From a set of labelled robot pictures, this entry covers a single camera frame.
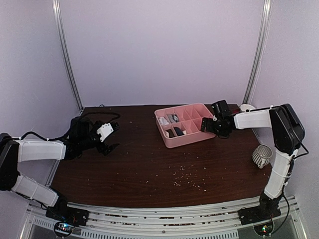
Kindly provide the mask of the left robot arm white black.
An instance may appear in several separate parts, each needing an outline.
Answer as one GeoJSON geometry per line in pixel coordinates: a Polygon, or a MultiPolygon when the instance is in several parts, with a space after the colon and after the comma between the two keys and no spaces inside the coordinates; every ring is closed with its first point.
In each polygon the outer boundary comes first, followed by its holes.
{"type": "Polygon", "coordinates": [[[21,137],[0,135],[0,189],[12,191],[24,198],[38,202],[48,218],[73,226],[85,226],[87,210],[68,206],[67,198],[61,193],[44,186],[18,171],[18,164],[39,160],[73,160],[88,149],[97,149],[108,155],[117,145],[105,141],[119,129],[114,121],[92,122],[87,117],[75,117],[69,130],[59,138],[44,138],[35,132],[27,132],[21,137]]]}

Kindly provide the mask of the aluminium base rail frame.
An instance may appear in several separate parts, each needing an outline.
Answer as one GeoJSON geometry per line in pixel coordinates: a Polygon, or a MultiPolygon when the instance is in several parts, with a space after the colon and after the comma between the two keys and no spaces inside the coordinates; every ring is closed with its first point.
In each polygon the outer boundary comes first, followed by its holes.
{"type": "Polygon", "coordinates": [[[87,210],[85,226],[73,229],[70,239],[261,239],[263,225],[273,225],[272,239],[306,239],[302,215],[294,196],[282,200],[281,216],[243,225],[242,208],[254,207],[259,198],[218,204],[173,208],[116,208],[71,203],[87,210]]]}

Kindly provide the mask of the navy and cream underwear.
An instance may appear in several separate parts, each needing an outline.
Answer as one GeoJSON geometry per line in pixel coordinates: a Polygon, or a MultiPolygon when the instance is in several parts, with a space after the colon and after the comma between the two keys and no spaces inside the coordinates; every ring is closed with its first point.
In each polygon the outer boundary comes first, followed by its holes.
{"type": "Polygon", "coordinates": [[[174,127],[174,131],[177,136],[183,136],[184,132],[179,127],[174,127]]]}

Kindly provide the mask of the round controller board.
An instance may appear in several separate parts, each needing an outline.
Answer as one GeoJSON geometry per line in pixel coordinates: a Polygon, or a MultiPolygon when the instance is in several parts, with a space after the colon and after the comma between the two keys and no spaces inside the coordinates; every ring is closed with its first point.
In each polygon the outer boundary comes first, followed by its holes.
{"type": "Polygon", "coordinates": [[[74,226],[66,222],[56,222],[53,231],[59,237],[68,237],[74,231],[74,226]]]}
{"type": "Polygon", "coordinates": [[[274,230],[274,224],[272,222],[254,225],[254,232],[259,236],[269,236],[274,230]]]}

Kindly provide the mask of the right aluminium corner post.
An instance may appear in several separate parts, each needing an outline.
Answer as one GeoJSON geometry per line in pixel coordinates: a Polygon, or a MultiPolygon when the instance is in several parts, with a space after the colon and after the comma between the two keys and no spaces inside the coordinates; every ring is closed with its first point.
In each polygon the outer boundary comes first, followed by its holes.
{"type": "Polygon", "coordinates": [[[243,98],[243,104],[249,104],[252,101],[254,91],[257,85],[257,80],[261,70],[261,60],[263,52],[266,46],[268,31],[269,31],[269,22],[271,18],[271,7],[272,0],[265,0],[263,4],[261,23],[259,29],[259,35],[257,39],[257,46],[255,50],[255,55],[253,58],[253,64],[246,87],[246,91],[243,98]]]}

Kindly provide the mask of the white ceramic bowl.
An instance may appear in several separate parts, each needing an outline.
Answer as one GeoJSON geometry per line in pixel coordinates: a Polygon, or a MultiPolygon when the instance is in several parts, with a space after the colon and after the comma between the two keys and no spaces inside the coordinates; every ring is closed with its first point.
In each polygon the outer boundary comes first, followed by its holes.
{"type": "Polygon", "coordinates": [[[252,111],[252,110],[255,110],[256,108],[250,104],[241,104],[240,105],[240,110],[242,112],[249,112],[249,111],[252,111]]]}

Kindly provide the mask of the left round controller board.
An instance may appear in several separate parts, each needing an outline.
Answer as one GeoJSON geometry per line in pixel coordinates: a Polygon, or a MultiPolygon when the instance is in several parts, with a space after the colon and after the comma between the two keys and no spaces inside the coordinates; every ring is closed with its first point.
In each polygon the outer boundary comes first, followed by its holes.
{"type": "Polygon", "coordinates": [[[66,222],[56,222],[53,231],[59,237],[68,237],[74,231],[74,226],[66,222]]]}

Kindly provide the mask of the pink divided organizer box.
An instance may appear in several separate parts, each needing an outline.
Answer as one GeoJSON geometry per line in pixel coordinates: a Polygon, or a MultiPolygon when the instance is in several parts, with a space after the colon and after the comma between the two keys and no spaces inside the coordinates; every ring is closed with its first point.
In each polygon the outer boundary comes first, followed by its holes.
{"type": "Polygon", "coordinates": [[[201,132],[201,122],[203,118],[213,118],[212,112],[203,104],[196,103],[190,105],[182,105],[159,109],[154,112],[157,127],[162,136],[163,142],[167,148],[175,148],[192,144],[211,138],[215,138],[213,133],[201,132]],[[179,122],[170,123],[167,114],[177,114],[179,122]],[[165,117],[169,125],[160,125],[159,117],[165,117]],[[179,127],[183,132],[183,136],[177,136],[174,127],[179,127]],[[174,138],[168,138],[165,131],[171,129],[175,135],[174,138]]]}

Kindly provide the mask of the striped grey white cup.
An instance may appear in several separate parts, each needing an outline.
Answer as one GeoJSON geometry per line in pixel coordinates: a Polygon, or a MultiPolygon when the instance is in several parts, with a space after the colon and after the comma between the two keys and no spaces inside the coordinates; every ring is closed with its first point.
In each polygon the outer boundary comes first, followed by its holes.
{"type": "Polygon", "coordinates": [[[259,145],[252,154],[252,160],[259,169],[264,168],[270,163],[273,152],[270,147],[266,145],[259,145]]]}

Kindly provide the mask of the left aluminium corner post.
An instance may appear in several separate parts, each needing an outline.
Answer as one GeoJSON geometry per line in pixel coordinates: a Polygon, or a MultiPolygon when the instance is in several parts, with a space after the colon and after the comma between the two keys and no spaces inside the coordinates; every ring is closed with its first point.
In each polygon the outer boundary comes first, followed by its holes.
{"type": "Polygon", "coordinates": [[[83,111],[84,107],[83,107],[83,104],[81,101],[81,97],[79,94],[78,87],[76,85],[73,69],[71,66],[70,56],[69,56],[69,52],[68,52],[68,48],[67,48],[67,41],[65,38],[65,32],[64,32],[64,27],[63,27],[63,19],[62,19],[62,14],[61,14],[60,1],[53,0],[52,6],[53,6],[53,14],[54,14],[54,18],[55,18],[55,22],[56,22],[56,26],[57,26],[57,31],[58,31],[62,55],[63,55],[63,62],[64,62],[64,66],[65,66],[66,73],[67,73],[67,78],[68,78],[68,81],[70,83],[71,91],[72,91],[72,94],[74,96],[77,108],[81,112],[81,111],[83,111]]]}

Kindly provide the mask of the white rolled item in box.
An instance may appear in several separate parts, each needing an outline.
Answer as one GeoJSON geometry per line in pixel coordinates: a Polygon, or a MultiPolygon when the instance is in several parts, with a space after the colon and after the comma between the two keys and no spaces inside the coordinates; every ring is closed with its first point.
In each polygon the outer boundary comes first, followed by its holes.
{"type": "Polygon", "coordinates": [[[160,125],[169,125],[170,124],[165,117],[159,117],[158,120],[160,122],[160,125]]]}

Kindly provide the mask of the right round controller board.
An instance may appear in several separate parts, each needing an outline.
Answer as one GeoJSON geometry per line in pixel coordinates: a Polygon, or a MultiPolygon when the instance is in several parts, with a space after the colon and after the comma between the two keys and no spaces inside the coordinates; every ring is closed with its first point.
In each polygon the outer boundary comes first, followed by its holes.
{"type": "Polygon", "coordinates": [[[254,225],[254,232],[259,236],[269,236],[274,230],[274,224],[272,222],[254,225]]]}

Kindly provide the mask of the grey boxer briefs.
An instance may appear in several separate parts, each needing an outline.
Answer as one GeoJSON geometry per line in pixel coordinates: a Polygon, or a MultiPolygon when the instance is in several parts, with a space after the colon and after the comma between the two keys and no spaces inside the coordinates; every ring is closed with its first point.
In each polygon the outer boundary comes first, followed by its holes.
{"type": "Polygon", "coordinates": [[[167,118],[168,118],[170,123],[179,122],[179,118],[178,118],[177,114],[167,114],[167,118]]]}

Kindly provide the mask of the aluminium corner post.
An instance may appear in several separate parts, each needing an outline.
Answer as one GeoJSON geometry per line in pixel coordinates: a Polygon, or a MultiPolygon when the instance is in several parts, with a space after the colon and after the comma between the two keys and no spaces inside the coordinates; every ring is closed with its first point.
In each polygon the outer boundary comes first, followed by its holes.
{"type": "Polygon", "coordinates": [[[257,46],[255,50],[255,55],[253,58],[253,64],[246,87],[246,91],[243,98],[243,104],[249,104],[252,101],[254,91],[257,85],[257,80],[261,70],[261,60],[263,52],[266,46],[268,31],[269,31],[269,22],[271,18],[271,7],[272,0],[265,0],[263,4],[261,23],[259,29],[259,35],[257,39],[257,46]]]}
{"type": "Polygon", "coordinates": [[[63,27],[63,19],[62,19],[62,14],[61,14],[60,1],[53,0],[52,6],[53,6],[53,14],[54,14],[54,18],[55,18],[55,22],[56,22],[56,26],[57,26],[57,31],[58,31],[62,55],[63,55],[63,62],[64,62],[64,66],[65,66],[66,73],[67,73],[67,78],[68,78],[68,81],[70,83],[71,91],[72,91],[72,94],[74,96],[77,108],[81,112],[81,111],[83,111],[84,107],[83,107],[83,104],[81,101],[81,97],[79,94],[78,87],[76,85],[73,69],[71,66],[70,56],[69,56],[69,52],[68,52],[68,48],[67,48],[67,41],[65,38],[65,32],[64,32],[64,27],[63,27]]]}

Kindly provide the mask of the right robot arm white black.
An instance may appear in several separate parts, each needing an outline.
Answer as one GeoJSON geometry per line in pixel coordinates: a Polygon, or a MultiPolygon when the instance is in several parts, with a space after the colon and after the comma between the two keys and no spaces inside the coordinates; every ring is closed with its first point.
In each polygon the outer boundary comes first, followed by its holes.
{"type": "Polygon", "coordinates": [[[268,182],[257,206],[242,208],[238,216],[242,225],[271,220],[281,215],[279,202],[285,198],[284,189],[292,175],[295,161],[302,148],[306,131],[291,104],[282,104],[233,113],[225,100],[212,104],[213,115],[201,120],[202,132],[228,138],[235,130],[268,130],[272,135],[275,155],[268,182]]]}

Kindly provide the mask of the black item in box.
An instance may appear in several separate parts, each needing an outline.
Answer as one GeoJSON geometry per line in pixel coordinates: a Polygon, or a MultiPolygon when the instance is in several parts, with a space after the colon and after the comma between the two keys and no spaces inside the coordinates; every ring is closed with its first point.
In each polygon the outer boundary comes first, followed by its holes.
{"type": "Polygon", "coordinates": [[[175,135],[174,135],[174,133],[173,133],[173,131],[171,129],[166,130],[165,131],[165,135],[168,138],[174,138],[175,137],[175,135]]]}

